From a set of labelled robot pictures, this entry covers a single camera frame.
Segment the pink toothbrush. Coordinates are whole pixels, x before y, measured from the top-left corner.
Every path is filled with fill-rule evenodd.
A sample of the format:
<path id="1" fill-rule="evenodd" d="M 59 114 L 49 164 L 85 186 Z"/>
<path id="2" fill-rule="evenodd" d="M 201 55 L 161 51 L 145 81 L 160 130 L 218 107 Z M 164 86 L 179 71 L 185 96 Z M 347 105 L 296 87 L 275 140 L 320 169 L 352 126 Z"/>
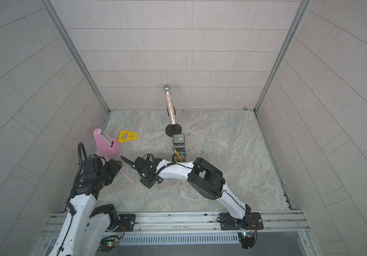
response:
<path id="1" fill-rule="evenodd" d="M 123 171 L 120 171 L 120 174 L 123 175 L 129 182 L 135 183 L 135 181 L 129 177 L 127 174 L 125 174 Z"/>

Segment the yellow toothbrush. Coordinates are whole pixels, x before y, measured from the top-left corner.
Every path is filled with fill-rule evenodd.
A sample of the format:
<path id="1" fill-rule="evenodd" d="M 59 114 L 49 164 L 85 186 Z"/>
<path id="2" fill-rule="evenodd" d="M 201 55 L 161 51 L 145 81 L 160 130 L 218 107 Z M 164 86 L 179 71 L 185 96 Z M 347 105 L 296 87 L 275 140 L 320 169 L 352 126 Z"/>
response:
<path id="1" fill-rule="evenodd" d="M 179 155 L 179 153 L 177 152 L 177 150 L 176 150 L 176 149 L 174 149 L 174 153 L 175 153 L 175 155 L 176 155 L 176 156 L 177 156 L 177 158 L 178 158 L 178 162 L 183 162 L 183 161 L 182 161 L 181 156 Z"/>

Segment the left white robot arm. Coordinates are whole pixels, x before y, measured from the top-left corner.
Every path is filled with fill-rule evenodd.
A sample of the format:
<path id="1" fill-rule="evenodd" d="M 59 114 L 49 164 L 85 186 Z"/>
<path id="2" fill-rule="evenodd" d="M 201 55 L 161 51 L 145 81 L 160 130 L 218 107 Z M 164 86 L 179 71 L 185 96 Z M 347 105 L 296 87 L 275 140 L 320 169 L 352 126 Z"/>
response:
<path id="1" fill-rule="evenodd" d="M 123 164 L 91 156 L 79 163 L 79 173 L 66 201 L 69 210 L 51 256 L 93 256 L 107 230 L 119 226 L 113 204 L 96 206 L 99 192 L 110 185 Z"/>

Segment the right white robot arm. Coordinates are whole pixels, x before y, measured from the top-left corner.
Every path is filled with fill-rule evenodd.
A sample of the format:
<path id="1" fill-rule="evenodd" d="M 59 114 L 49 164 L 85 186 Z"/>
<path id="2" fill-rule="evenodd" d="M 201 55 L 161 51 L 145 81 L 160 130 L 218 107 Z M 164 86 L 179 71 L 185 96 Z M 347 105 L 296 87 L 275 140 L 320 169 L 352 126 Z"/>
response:
<path id="1" fill-rule="evenodd" d="M 237 222 L 247 222 L 252 216 L 250 207 L 239 200 L 226 184 L 223 173 L 203 158 L 193 162 L 170 162 L 154 158 L 152 154 L 138 157 L 133 162 L 120 157 L 141 177 L 140 182 L 147 188 L 165 179 L 188 182 L 201 196 L 218 201 Z"/>

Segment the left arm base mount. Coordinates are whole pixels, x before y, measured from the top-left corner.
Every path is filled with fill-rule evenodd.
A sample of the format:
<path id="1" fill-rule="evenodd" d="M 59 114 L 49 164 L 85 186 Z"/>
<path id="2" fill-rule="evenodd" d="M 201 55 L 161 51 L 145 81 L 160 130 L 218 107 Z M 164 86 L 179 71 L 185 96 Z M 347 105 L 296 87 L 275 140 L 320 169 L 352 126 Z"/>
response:
<path id="1" fill-rule="evenodd" d="M 110 225 L 107 232 L 132 232 L 135 225 L 135 214 L 119 214 L 116 217 L 110 216 Z"/>

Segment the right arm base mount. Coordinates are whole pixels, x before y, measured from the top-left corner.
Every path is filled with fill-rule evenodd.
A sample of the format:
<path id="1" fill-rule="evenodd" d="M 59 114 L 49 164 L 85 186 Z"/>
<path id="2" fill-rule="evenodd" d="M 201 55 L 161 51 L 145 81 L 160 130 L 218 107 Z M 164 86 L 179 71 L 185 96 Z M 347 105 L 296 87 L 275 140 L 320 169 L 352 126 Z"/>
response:
<path id="1" fill-rule="evenodd" d="M 217 217 L 222 230 L 263 230 L 261 214 L 258 212 L 246 213 L 243 219 L 236 219 L 229 213 L 220 213 Z"/>

